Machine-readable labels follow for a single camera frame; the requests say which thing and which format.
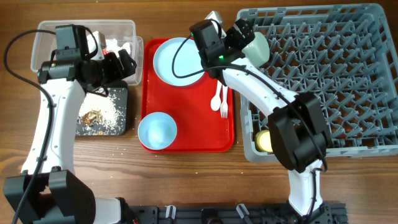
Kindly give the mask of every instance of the red object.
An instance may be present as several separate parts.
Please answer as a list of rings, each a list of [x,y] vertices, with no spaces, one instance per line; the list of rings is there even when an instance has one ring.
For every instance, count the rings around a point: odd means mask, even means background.
[[[235,140],[232,90],[228,90],[228,119],[224,119],[219,110],[210,108],[217,80],[207,73],[188,86],[177,87],[163,82],[155,73],[153,61],[156,50],[166,40],[154,39],[145,46],[141,119],[153,112],[167,113],[177,124],[177,137],[163,150],[151,150],[142,145],[143,148],[153,153],[227,151]]]

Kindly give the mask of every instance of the blue plate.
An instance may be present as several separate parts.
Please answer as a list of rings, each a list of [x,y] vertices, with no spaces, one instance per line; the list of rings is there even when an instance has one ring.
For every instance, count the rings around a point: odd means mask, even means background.
[[[172,73],[172,61],[175,52],[185,40],[183,37],[177,37],[164,42],[157,50],[154,56],[154,68],[157,76],[173,86],[186,86],[198,81],[204,74],[201,72],[197,75],[187,78],[176,78]],[[187,40],[182,46],[175,58],[174,71],[176,75],[188,75],[193,72],[202,70],[200,63],[199,51],[193,40]]]
[[[173,143],[176,136],[177,125],[174,119],[166,113],[148,114],[138,126],[138,138],[148,149],[165,149]]]

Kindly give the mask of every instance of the wooden table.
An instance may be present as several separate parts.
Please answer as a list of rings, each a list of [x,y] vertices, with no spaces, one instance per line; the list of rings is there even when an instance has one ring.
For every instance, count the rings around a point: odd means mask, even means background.
[[[188,28],[211,10],[218,10],[225,26],[229,27],[236,13],[244,8],[349,2],[368,1],[135,0],[95,3],[92,0],[67,4],[5,4],[0,6],[0,52],[4,52],[6,44],[14,36],[35,29],[44,20],[132,19],[136,23],[137,34],[146,43],[159,37],[185,37]],[[386,11],[396,41],[398,2],[379,3]],[[29,66],[33,40],[34,35],[31,35],[13,46],[9,65],[18,74],[36,80],[36,74]],[[26,160],[39,113],[39,91],[16,80],[4,70],[3,64],[0,68],[2,188],[6,177],[19,175]],[[137,125],[141,119],[141,86],[130,88],[130,92],[136,102],[135,129],[130,128],[125,136],[120,137],[76,138],[76,175],[97,197],[124,197],[130,205],[157,206],[260,205],[283,203],[288,199],[287,171],[279,163],[254,164],[244,157],[239,94],[235,93],[236,142],[228,152],[156,156],[143,150],[137,138]],[[398,222],[398,157],[331,158],[327,161],[330,171],[321,177],[322,197],[346,203],[350,223]],[[0,214],[0,223],[10,223],[14,215],[3,196],[0,196]]]

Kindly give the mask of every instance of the gray dish rack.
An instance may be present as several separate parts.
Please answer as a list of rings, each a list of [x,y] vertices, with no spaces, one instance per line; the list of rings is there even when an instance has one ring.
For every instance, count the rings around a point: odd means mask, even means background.
[[[383,8],[378,4],[242,9],[269,42],[261,71],[322,104],[333,139],[328,157],[398,154],[398,60]],[[241,95],[246,159],[276,161],[256,150],[256,133],[267,118]]]

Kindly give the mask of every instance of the fork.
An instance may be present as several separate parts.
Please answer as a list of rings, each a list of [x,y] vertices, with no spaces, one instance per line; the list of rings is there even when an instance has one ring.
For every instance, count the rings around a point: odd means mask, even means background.
[[[228,86],[223,85],[223,102],[220,106],[220,113],[222,118],[228,117],[228,104],[226,102],[227,94],[228,94]]]

